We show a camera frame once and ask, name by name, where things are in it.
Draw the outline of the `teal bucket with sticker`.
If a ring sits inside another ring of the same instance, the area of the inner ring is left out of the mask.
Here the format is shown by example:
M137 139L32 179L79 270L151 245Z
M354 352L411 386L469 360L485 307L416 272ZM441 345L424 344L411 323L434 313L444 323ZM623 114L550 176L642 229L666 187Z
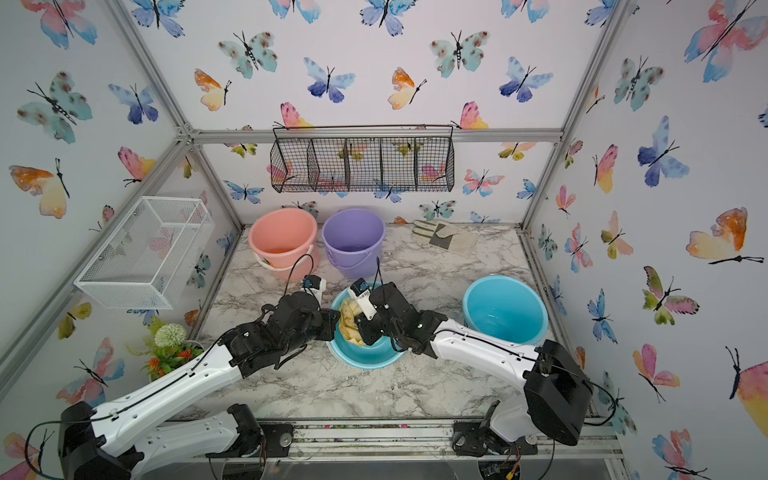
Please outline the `teal bucket with sticker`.
M348 289L340 293L331 305L332 310L340 312L342 301L350 298ZM333 355L341 362L362 370L376 370L394 364L403 355L392 348L388 337L380 337L371 346L358 347L346 342L340 332L339 322L336 325L334 339L329 343Z

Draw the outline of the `cream yellow microfibre cloth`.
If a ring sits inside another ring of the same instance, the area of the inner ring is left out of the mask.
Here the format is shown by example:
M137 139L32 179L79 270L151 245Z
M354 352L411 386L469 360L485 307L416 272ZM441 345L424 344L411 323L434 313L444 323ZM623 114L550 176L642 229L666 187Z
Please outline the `cream yellow microfibre cloth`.
M339 329L343 339L355 346L365 347L359 328L356 323L356 317L363 315L363 319L366 320L363 310L358 305L357 301L352 298L347 298L342 301L340 307L341 319L339 322Z

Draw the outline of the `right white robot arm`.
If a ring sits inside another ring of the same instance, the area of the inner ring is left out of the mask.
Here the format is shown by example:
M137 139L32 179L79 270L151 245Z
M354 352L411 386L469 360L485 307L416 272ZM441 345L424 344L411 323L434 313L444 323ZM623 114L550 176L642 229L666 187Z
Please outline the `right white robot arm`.
M386 337L398 352L468 365L522 395L489 409L486 425L496 437L512 443L541 434L563 445L578 444L593 388L559 343L507 342L442 313L419 311L392 282L375 287L359 279L347 293L362 310L355 323L365 344Z

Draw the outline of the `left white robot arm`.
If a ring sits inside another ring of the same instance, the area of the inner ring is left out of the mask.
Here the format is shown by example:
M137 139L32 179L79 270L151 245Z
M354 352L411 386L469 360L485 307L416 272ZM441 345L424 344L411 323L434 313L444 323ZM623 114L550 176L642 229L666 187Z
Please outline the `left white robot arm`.
M330 341L341 315L306 292L262 307L189 363L114 401L79 402L61 415L58 456L66 479L133 479L188 457L268 457L271 436L245 404L198 421L168 421L198 400L265 369L312 341Z

